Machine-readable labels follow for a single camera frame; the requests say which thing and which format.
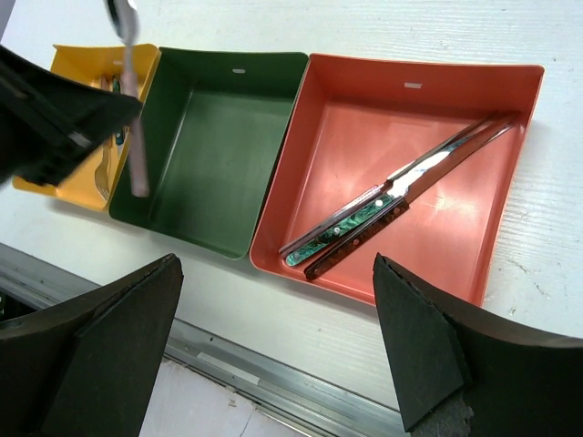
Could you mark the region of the pink handled spoon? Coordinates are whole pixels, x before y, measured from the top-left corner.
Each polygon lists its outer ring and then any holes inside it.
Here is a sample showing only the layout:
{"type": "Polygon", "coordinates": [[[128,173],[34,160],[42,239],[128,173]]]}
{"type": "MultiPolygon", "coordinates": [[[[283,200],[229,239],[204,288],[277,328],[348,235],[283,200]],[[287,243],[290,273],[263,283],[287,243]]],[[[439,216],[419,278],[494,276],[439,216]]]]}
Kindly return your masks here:
{"type": "Polygon", "coordinates": [[[145,198],[149,194],[148,168],[143,129],[139,119],[141,103],[138,100],[138,76],[133,60],[133,47],[138,38],[138,10],[135,1],[105,0],[104,4],[113,29],[124,46],[121,88],[135,106],[128,124],[131,193],[137,198],[145,198]]]}

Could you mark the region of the teal handled fork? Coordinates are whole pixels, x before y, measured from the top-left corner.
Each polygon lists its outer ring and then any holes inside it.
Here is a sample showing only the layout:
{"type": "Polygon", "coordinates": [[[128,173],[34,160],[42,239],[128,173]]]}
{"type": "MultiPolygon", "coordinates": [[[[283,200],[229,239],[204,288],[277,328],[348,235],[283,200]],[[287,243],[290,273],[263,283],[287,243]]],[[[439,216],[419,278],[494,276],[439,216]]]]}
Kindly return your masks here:
{"type": "MultiPolygon", "coordinates": [[[[120,94],[121,93],[121,82],[120,82],[120,78],[117,75],[113,75],[111,78],[111,89],[112,92],[114,94],[120,94]]],[[[124,128],[124,125],[121,122],[120,119],[120,110],[117,109],[116,110],[116,119],[118,120],[118,130],[116,131],[116,133],[114,134],[114,139],[115,139],[115,144],[117,146],[118,149],[118,155],[120,156],[122,154],[122,150],[123,150],[123,146],[124,146],[124,142],[126,139],[126,129],[124,128]]]]}

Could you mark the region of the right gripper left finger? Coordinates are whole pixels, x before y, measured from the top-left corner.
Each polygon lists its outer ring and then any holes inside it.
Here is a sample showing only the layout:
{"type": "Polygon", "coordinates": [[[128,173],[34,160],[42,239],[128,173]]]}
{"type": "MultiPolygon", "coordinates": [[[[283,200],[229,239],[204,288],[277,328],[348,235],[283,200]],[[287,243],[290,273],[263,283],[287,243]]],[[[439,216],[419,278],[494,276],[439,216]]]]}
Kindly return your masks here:
{"type": "Polygon", "coordinates": [[[2,321],[2,435],[139,435],[182,283],[181,262],[168,254],[2,321]]]}

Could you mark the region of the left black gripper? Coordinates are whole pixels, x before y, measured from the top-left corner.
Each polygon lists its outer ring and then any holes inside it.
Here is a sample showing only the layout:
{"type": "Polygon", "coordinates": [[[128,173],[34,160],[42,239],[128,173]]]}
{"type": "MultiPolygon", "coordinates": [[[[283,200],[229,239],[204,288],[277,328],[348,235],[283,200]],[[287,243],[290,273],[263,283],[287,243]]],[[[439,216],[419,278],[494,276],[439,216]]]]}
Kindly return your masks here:
{"type": "Polygon", "coordinates": [[[55,75],[1,48],[1,154],[5,173],[58,185],[118,130],[135,106],[127,95],[55,75]]]}

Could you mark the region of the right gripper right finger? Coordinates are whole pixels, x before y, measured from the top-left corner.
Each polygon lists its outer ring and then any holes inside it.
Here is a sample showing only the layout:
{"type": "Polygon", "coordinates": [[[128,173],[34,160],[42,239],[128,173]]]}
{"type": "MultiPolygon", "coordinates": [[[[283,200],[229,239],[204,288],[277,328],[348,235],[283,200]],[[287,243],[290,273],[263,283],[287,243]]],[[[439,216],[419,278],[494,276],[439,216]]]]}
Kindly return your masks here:
{"type": "Polygon", "coordinates": [[[582,433],[581,339],[497,316],[381,255],[373,290],[408,433],[582,433]]]}

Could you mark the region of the pink handled fork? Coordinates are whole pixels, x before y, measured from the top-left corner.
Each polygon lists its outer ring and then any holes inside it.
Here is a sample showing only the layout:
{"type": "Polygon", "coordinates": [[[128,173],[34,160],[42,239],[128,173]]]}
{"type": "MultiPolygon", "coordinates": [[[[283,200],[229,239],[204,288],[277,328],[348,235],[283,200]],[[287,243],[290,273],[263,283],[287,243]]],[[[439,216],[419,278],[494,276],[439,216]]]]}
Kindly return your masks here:
{"type": "Polygon", "coordinates": [[[95,170],[95,184],[99,195],[108,201],[110,188],[108,182],[108,171],[111,158],[112,139],[109,137],[101,146],[102,158],[95,170]]]}

